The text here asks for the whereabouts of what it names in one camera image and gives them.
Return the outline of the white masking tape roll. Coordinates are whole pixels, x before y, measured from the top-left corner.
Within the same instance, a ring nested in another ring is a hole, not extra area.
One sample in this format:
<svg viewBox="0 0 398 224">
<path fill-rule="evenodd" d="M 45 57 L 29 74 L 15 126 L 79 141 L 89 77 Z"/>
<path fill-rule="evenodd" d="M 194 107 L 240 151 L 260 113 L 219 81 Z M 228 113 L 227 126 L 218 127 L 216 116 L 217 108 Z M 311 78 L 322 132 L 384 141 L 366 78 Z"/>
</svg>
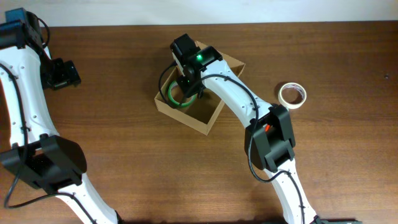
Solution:
<svg viewBox="0 0 398 224">
<path fill-rule="evenodd" d="M 288 110 L 300 108 L 306 102 L 307 96 L 305 88 L 294 82 L 283 84 L 277 94 L 279 103 Z"/>
</svg>

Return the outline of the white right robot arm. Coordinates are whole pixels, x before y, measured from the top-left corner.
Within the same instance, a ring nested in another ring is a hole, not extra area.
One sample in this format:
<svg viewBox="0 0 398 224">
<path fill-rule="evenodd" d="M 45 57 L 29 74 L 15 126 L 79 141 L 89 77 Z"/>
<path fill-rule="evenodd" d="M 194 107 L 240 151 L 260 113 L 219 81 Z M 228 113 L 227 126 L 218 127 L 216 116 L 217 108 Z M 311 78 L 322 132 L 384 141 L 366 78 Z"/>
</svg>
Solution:
<svg viewBox="0 0 398 224">
<path fill-rule="evenodd" d="M 270 104 L 251 91 L 212 46 L 197 46 L 188 34 L 170 45 L 182 76 L 177 83 L 183 98 L 210 90 L 237 116 L 245 128 L 245 151 L 254 178 L 272 184 L 282 205 L 286 223 L 321 223 L 309 204 L 297 175 L 295 136 L 288 109 Z"/>
</svg>

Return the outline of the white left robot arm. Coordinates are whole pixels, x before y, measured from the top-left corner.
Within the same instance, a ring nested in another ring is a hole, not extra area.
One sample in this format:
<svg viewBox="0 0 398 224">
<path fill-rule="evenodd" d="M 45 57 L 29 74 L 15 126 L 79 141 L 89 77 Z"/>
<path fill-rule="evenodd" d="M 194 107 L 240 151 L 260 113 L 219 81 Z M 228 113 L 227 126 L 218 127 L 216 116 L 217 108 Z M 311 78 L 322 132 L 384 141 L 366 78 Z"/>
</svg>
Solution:
<svg viewBox="0 0 398 224">
<path fill-rule="evenodd" d="M 1 24 L 1 85 L 11 125 L 10 149 L 1 164 L 45 198 L 65 202 L 83 223 L 121 223 L 122 218 L 100 197 L 87 175 L 80 145 L 63 138 L 50 117 L 45 89 L 79 85 L 72 61 L 52 58 L 50 31 L 34 13 L 6 11 Z"/>
</svg>

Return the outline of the brown cardboard box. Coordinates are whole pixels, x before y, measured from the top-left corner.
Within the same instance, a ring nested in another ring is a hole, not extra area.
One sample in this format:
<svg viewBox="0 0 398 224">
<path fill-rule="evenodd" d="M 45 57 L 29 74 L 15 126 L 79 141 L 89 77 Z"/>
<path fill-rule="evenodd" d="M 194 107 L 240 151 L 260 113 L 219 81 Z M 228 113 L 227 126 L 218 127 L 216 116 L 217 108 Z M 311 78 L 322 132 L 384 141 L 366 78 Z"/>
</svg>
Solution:
<svg viewBox="0 0 398 224">
<path fill-rule="evenodd" d="M 167 79 L 165 82 L 158 82 L 159 92 L 154 98 L 155 105 L 161 113 L 207 135 L 224 107 L 223 100 L 206 88 L 202 98 L 197 98 L 192 105 L 181 108 L 180 105 L 190 98 L 184 98 L 181 88 L 177 86 L 172 90 L 172 95 L 180 104 L 174 105 L 167 96 L 169 85 L 180 75 L 187 76 L 191 81 L 212 74 L 239 77 L 245 63 L 217 51 L 212 46 L 190 39 L 174 40 L 170 49 L 174 61 L 162 72 L 167 75 Z"/>
</svg>

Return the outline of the green tape roll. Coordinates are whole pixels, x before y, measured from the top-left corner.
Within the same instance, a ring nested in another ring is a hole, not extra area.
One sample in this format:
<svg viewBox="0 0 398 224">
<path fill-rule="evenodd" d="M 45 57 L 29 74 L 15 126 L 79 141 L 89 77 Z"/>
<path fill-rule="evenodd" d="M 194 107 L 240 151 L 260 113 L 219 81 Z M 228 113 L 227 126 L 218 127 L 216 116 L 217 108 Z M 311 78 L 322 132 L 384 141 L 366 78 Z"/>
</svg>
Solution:
<svg viewBox="0 0 398 224">
<path fill-rule="evenodd" d="M 173 82 L 169 85 L 169 88 L 168 88 L 168 90 L 167 90 L 167 96 L 168 96 L 169 100 L 170 100 L 174 105 L 176 105 L 176 106 L 178 106 L 180 103 L 174 99 L 174 97 L 173 97 L 173 95 L 172 95 L 172 90 L 173 90 L 174 88 L 176 88 L 177 86 L 178 86 L 177 82 L 176 82 L 176 81 L 173 81 Z M 196 95 L 193 95 L 193 96 L 190 97 L 190 100 L 189 100 L 188 102 L 182 103 L 182 104 L 180 105 L 180 107 L 181 107 L 181 108 L 186 108 L 186 107 L 192 105 L 192 104 L 196 101 L 196 99 L 197 99 L 197 96 L 196 96 Z"/>
</svg>

